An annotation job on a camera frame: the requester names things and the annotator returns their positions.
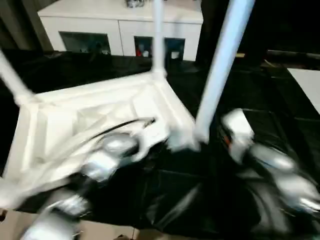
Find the cabinet door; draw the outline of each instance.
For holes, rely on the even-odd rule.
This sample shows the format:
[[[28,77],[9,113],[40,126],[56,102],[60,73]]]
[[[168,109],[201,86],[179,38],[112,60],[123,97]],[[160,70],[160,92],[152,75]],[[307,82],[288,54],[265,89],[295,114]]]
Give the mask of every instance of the cabinet door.
[[[125,56],[152,56],[153,22],[119,21],[119,27]],[[173,59],[194,61],[200,32],[201,24],[164,23],[166,53]]]
[[[123,56],[117,20],[41,17],[53,49]]]

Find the white cabinet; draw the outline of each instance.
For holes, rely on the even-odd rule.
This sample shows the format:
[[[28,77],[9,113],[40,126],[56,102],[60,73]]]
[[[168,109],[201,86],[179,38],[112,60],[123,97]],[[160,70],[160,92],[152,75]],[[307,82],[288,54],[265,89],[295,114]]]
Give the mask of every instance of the white cabinet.
[[[54,50],[152,56],[153,1],[59,0],[38,12]],[[199,0],[164,2],[163,35],[172,58],[196,59],[203,16]]]

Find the black cable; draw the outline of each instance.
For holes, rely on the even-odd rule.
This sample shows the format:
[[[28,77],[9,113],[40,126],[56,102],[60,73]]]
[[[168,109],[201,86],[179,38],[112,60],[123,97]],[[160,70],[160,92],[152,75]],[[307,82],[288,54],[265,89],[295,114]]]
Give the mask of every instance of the black cable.
[[[133,232],[132,232],[131,240],[133,240],[133,239],[134,239],[134,236],[135,236],[135,228],[133,228]]]
[[[154,117],[137,118],[137,119],[134,119],[134,120],[131,120],[131,121],[126,121],[126,122],[120,123],[120,124],[118,124],[116,126],[110,127],[107,130],[104,130],[103,132],[98,133],[97,135],[95,135],[95,136],[91,137],[90,139],[88,139],[86,142],[88,142],[88,141],[90,141],[92,139],[95,139],[95,138],[97,138],[97,137],[99,137],[101,135],[110,133],[113,130],[122,128],[122,127],[124,127],[126,125],[129,125],[129,124],[133,124],[133,123],[136,123],[136,122],[145,122],[145,124],[143,126],[145,128],[145,127],[153,124],[155,121],[156,121],[156,119]]]

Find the glass cabinet door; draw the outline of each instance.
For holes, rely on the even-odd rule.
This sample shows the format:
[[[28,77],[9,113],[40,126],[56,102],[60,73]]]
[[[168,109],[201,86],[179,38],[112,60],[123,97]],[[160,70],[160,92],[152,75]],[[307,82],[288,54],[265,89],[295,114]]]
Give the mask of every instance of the glass cabinet door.
[[[135,55],[138,57],[151,58],[153,38],[149,36],[134,36]],[[164,39],[165,56],[169,59],[182,60],[185,51],[185,39],[169,38]]]
[[[107,34],[85,32],[59,32],[66,51],[76,53],[111,54]]]

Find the white table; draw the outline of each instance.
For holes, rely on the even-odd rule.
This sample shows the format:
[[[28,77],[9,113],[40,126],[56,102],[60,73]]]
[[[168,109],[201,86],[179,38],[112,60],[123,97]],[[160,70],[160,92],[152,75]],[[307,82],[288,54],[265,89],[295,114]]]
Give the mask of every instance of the white table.
[[[320,71],[296,68],[288,70],[320,114]]]

